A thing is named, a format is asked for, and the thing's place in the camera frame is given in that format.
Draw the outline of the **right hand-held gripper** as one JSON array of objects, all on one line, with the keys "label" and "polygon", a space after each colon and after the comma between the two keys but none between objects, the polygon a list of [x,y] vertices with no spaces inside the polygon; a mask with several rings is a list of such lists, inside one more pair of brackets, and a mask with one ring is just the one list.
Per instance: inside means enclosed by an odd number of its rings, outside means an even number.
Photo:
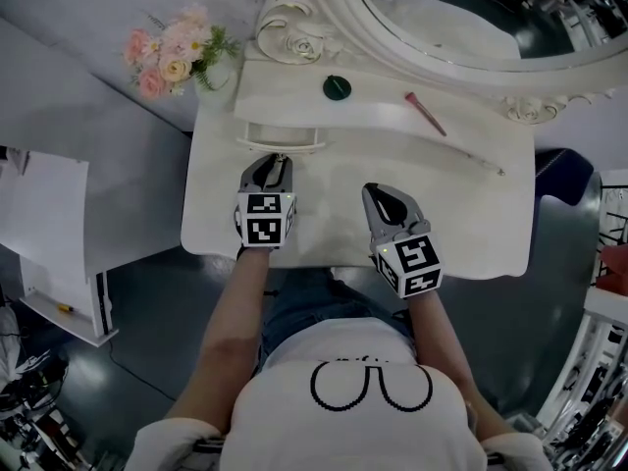
[{"label": "right hand-held gripper", "polygon": [[417,202],[381,183],[362,187],[362,202],[371,233],[371,259],[400,298],[436,289],[443,278],[436,238]]}]

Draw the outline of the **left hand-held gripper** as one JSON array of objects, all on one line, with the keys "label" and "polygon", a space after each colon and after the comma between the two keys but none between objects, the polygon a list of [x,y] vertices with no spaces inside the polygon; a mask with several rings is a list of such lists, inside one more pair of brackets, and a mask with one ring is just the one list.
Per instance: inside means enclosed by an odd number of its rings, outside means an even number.
[{"label": "left hand-held gripper", "polygon": [[240,190],[263,190],[266,181],[280,164],[274,189],[270,192],[240,192],[237,195],[235,224],[245,247],[280,248],[294,222],[296,195],[292,192],[293,163],[287,157],[269,154],[257,159],[241,174]]}]

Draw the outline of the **white ornate dressing table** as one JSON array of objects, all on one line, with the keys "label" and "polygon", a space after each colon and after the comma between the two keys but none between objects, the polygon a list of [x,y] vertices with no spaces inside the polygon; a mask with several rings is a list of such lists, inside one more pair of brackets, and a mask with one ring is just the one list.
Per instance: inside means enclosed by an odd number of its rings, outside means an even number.
[{"label": "white ornate dressing table", "polygon": [[[329,75],[351,83],[348,98],[324,95]],[[520,276],[533,230],[536,129],[568,106],[624,84],[626,57],[558,70],[470,68],[415,50],[360,0],[265,0],[244,50],[233,110],[197,112],[183,247],[224,256],[238,250],[233,213],[240,176],[272,154],[236,141],[250,122],[326,132],[322,150],[286,155],[293,163],[295,227],[274,253],[275,267],[367,265],[361,189],[377,182],[417,200],[449,275]],[[447,137],[404,99],[406,92],[416,94]],[[424,151],[430,143],[485,156],[506,175],[440,166]]]}]

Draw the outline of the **person's right forearm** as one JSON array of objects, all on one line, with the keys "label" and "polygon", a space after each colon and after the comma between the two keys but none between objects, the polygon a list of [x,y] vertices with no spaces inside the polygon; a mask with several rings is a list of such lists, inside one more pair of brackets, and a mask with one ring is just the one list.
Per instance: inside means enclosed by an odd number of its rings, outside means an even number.
[{"label": "person's right forearm", "polygon": [[436,291],[407,299],[418,361],[447,375],[462,392],[475,388],[470,365]]}]

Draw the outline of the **person's left forearm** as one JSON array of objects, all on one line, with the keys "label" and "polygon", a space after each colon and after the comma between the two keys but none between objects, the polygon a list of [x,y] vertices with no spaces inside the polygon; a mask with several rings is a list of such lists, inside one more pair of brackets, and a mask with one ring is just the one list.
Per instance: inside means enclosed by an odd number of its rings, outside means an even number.
[{"label": "person's left forearm", "polygon": [[269,260],[267,248],[247,248],[237,258],[205,331],[201,363],[233,361],[252,371],[261,334]]}]

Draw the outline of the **oval white framed mirror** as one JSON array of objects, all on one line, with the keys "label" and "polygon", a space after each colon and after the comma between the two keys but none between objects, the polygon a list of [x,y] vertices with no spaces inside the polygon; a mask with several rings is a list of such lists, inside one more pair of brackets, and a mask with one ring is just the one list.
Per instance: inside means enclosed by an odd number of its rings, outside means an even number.
[{"label": "oval white framed mirror", "polygon": [[578,68],[628,58],[628,0],[360,0],[395,37],[451,64]]}]

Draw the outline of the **red makeup brush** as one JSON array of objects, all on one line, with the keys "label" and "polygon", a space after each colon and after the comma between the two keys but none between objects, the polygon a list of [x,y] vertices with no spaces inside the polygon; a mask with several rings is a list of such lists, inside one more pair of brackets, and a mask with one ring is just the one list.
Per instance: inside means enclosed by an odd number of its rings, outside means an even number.
[{"label": "red makeup brush", "polygon": [[419,101],[414,92],[406,92],[404,99],[410,103],[416,110],[418,110],[422,116],[428,121],[428,123],[443,137],[447,137],[445,129],[433,116],[433,114],[427,109],[427,107]]}]

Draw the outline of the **white vase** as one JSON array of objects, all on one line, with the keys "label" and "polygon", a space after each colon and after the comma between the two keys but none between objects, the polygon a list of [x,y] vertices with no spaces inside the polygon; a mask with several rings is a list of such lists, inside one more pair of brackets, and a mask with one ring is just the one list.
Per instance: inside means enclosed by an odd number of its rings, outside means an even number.
[{"label": "white vase", "polygon": [[206,77],[213,89],[207,89],[195,80],[199,106],[215,113],[231,112],[235,106],[240,72],[240,61],[228,57],[208,67]]}]

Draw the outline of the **dark green round lid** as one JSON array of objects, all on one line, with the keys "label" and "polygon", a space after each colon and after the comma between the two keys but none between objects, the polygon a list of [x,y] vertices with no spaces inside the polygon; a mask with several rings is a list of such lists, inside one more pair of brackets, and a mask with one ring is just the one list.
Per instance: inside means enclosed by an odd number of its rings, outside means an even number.
[{"label": "dark green round lid", "polygon": [[350,96],[351,83],[344,77],[329,75],[323,82],[323,93],[332,101],[342,101]]}]

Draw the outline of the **person's blue jeans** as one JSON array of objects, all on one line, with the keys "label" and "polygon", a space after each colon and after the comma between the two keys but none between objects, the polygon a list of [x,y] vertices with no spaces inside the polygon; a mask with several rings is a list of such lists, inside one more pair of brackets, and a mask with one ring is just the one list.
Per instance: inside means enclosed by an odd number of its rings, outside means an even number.
[{"label": "person's blue jeans", "polygon": [[276,286],[267,291],[258,364],[264,365],[271,353],[291,336],[331,319],[375,318],[413,339],[409,314],[391,313],[369,296],[334,278],[328,268],[290,269]]}]

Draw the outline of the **white side cabinet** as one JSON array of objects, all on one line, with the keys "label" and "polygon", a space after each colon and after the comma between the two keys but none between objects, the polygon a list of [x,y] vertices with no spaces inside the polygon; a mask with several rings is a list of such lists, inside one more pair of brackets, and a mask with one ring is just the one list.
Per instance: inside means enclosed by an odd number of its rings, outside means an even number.
[{"label": "white side cabinet", "polygon": [[108,272],[180,242],[189,139],[0,19],[0,149],[0,245],[24,304],[102,345]]}]

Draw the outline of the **pink flower bouquet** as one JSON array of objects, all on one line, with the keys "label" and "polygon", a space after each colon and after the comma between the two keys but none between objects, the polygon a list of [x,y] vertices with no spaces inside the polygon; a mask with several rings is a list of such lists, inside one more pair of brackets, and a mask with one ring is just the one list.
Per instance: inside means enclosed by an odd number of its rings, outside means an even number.
[{"label": "pink flower bouquet", "polygon": [[132,85],[147,100],[180,96],[196,79],[213,89],[207,68],[240,53],[240,42],[211,22],[204,6],[190,5],[166,23],[152,15],[148,20],[152,30],[133,29],[123,53]]}]

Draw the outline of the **dark blue chair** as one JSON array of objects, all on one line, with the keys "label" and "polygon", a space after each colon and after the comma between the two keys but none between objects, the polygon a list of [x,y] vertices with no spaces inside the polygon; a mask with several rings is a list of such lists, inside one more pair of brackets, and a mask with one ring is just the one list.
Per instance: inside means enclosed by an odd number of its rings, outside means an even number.
[{"label": "dark blue chair", "polygon": [[570,148],[555,148],[535,155],[535,196],[551,196],[569,206],[582,199],[594,173],[592,163]]}]

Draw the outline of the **person's white printed shirt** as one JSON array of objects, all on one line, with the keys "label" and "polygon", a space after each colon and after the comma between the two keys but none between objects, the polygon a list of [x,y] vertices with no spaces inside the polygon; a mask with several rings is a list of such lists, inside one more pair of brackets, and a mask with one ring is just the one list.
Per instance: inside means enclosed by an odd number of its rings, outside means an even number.
[{"label": "person's white printed shirt", "polygon": [[375,318],[334,319],[269,355],[225,435],[192,419],[152,423],[125,471],[552,471],[535,436],[481,441],[477,428],[405,336]]}]

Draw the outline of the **red box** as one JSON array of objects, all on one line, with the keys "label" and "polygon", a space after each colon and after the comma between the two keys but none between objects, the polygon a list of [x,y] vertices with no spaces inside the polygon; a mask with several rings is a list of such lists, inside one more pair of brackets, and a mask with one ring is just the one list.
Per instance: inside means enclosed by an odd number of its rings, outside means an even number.
[{"label": "red box", "polygon": [[598,277],[596,287],[628,297],[628,243],[605,246],[601,261],[607,273]]}]

